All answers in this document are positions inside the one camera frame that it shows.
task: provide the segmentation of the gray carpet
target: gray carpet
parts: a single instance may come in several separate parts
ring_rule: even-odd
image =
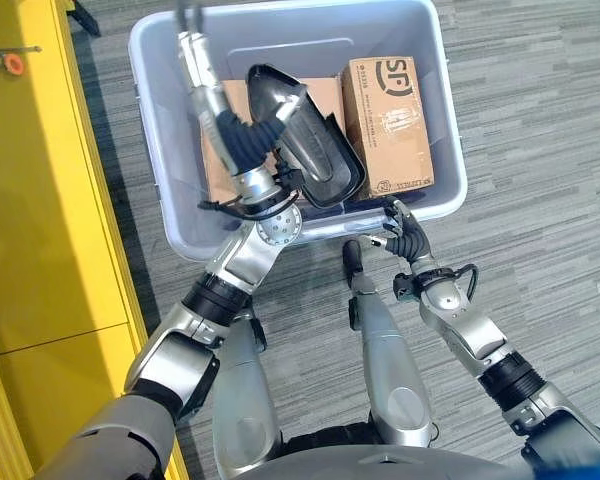
[[[170,2],[84,0],[102,38],[75,28],[85,92],[147,325],[201,271],[166,242],[127,56],[132,25]],[[600,0],[439,0],[469,178],[464,206],[425,227],[437,257],[482,269],[475,303],[600,425]],[[348,328],[342,240],[284,252],[255,299],[262,355],[286,437],[364,420],[358,335]],[[401,265],[365,264],[407,336],[431,394],[436,447],[508,464],[521,440],[390,291]],[[210,405],[179,429],[194,478],[216,478]]]

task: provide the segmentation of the gray plastic bin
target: gray plastic bin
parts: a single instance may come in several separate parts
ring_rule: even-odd
[[[292,0],[210,7],[205,31],[222,79],[242,79],[255,63],[270,63],[296,77],[328,77],[352,58],[413,56],[435,185],[410,206],[426,220],[462,205],[467,179],[431,2]],[[200,129],[177,59],[173,13],[140,20],[131,31],[129,55],[167,238],[183,257],[207,260],[238,224],[197,208],[207,198]],[[297,242],[373,230],[384,220],[379,208],[352,213],[340,208],[335,216],[305,221]]]

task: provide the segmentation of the yellow cabinet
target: yellow cabinet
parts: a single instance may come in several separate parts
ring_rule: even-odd
[[[26,478],[119,394],[146,341],[78,75],[72,5],[0,0],[0,47],[42,49],[23,54],[24,75],[0,71],[0,480]],[[188,478],[177,444],[167,477]]]

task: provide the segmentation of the sf logo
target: sf logo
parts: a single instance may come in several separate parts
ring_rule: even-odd
[[[391,182],[389,180],[380,180],[377,187],[378,192],[388,192],[391,190]]]
[[[413,92],[413,86],[407,74],[406,60],[376,62],[376,78],[380,88],[394,97],[404,97]]]

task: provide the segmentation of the brown cardboard box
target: brown cardboard box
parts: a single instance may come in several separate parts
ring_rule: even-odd
[[[365,162],[356,198],[433,184],[427,128],[411,57],[351,60],[342,74],[346,133]]]
[[[337,78],[303,78],[300,82],[307,85],[309,95],[320,112],[326,117],[334,113],[340,128],[344,127],[344,114],[342,108],[342,91]],[[247,97],[247,85],[244,80],[226,80],[222,82],[229,103],[236,114],[244,121],[250,120],[249,100]],[[236,191],[231,183],[229,173],[211,147],[205,135],[202,136],[202,158],[207,174],[207,185],[209,186],[209,198],[214,202],[226,202],[236,196]],[[269,155],[265,165],[272,172],[274,158]]]

